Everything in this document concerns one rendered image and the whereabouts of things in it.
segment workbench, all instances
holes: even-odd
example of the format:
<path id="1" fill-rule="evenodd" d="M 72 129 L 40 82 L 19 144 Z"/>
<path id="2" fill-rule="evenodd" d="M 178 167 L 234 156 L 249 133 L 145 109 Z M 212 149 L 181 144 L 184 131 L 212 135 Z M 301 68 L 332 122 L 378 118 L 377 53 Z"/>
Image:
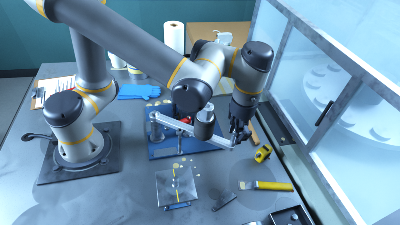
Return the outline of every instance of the workbench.
<path id="1" fill-rule="evenodd" d="M 49 140 L 34 138 L 22 142 L 25 133 L 51 135 L 42 110 L 30 110 L 27 95 L 0 150 L 0 223 L 19 224 L 221 224 L 241 225 L 262 220 L 270 224 L 268 214 L 293 205 L 305 206 L 297 192 L 238 190 L 238 179 L 291 183 L 275 152 L 259 164 L 254 154 L 269 144 L 255 117 L 252 124 L 261 144 L 251 138 L 234 151 L 216 150 L 193 155 L 149 160 L 146 139 L 145 107 L 170 97 L 170 90 L 152 78 L 132 80 L 126 70 L 107 70 L 122 84 L 160 86 L 161 95 L 143 99 L 112 101 L 93 123 L 121 121 L 120 172 L 37 186 Z M 77 73 L 75 62 L 42 64 L 35 78 L 44 79 Z M 231 96 L 214 97 L 215 115 L 224 138 L 229 139 L 228 105 Z M 172 165 L 191 166 L 198 200 L 191 206 L 164 211 L 157 204 L 155 172 Z M 238 197 L 220 210 L 212 207 L 223 190 Z"/>

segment clipboard clip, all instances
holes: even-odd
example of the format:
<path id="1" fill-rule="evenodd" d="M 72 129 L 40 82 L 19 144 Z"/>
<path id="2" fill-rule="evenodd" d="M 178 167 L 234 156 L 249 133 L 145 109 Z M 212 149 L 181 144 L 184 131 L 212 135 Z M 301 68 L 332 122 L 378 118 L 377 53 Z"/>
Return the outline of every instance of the clipboard clip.
<path id="1" fill-rule="evenodd" d="M 44 87 L 36 87 L 32 90 L 32 93 L 30 95 L 31 98 L 36 99 L 36 98 L 42 98 L 43 97 L 43 90 Z"/>

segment teal wall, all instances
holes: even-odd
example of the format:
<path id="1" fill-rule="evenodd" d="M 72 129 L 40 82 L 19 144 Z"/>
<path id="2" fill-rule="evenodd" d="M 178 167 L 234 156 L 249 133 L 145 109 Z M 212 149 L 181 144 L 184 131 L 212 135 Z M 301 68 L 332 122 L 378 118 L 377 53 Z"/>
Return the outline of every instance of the teal wall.
<path id="1" fill-rule="evenodd" d="M 254 4 L 253 0 L 107 0 L 106 5 L 164 41 L 166 21 L 251 21 Z M 0 0 L 0 70 L 74 61 L 68 26 L 50 22 L 23 0 Z"/>

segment clipboard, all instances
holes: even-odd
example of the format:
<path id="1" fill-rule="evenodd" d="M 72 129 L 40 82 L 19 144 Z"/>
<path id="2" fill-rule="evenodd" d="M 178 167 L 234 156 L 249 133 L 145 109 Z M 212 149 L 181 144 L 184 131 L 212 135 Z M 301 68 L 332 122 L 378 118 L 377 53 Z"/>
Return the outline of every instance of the clipboard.
<path id="1" fill-rule="evenodd" d="M 48 95 L 48 97 L 49 97 L 50 95 L 55 94 L 55 93 L 57 93 L 57 92 L 60 92 L 60 91 L 63 91 L 63 90 L 66 90 L 66 89 L 75 87 L 75 86 L 76 86 L 76 83 L 75 83 L 75 75 L 76 75 L 76 74 L 67 75 L 67 76 L 53 77 L 53 78 L 46 78 L 46 79 L 40 79 L 40 80 L 56 81 L 56 80 L 60 80 L 60 78 L 63 78 L 63 77 L 64 77 L 64 78 L 69 77 L 69 76 L 70 76 L 71 78 L 73 77 L 73 78 L 71 79 L 71 81 L 73 81 L 73 82 L 70 82 L 70 81 L 68 80 L 68 82 L 64 82 L 64 83 L 61 82 L 61 83 L 59 83 L 58 86 L 44 86 L 44 87 L 46 88 L 45 91 L 47 91 L 46 95 Z M 40 81 L 40 80 L 35 80 L 35 82 L 34 82 L 34 84 L 33 84 L 33 88 L 38 87 L 39 81 Z M 44 103 L 45 97 L 46 97 L 46 96 L 43 96 L 43 99 L 42 99 L 42 98 L 35 98 L 35 99 L 32 99 L 31 104 L 30 104 L 30 109 L 31 109 L 31 110 L 35 110 L 35 109 L 40 109 L 40 108 L 42 108 L 42 106 L 36 107 L 36 100 L 42 100 L 43 103 Z"/>

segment robotic arm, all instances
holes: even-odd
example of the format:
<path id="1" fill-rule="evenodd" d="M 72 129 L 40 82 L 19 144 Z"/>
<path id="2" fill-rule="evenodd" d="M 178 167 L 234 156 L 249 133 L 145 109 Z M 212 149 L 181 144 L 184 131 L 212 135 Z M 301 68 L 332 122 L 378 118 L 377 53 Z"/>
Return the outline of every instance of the robotic arm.
<path id="1" fill-rule="evenodd" d="M 66 161 L 92 159 L 104 145 L 90 122 L 118 94 L 117 82 L 106 71 L 104 48 L 169 88 L 172 101 L 190 113 L 206 106 L 222 76 L 234 78 L 230 133 L 235 144 L 251 135 L 248 120 L 255 114 L 274 56 L 269 45 L 248 42 L 240 49 L 199 40 L 187 60 L 106 7 L 106 0 L 24 1 L 50 21 L 70 27 L 77 88 L 54 94 L 43 107 Z"/>

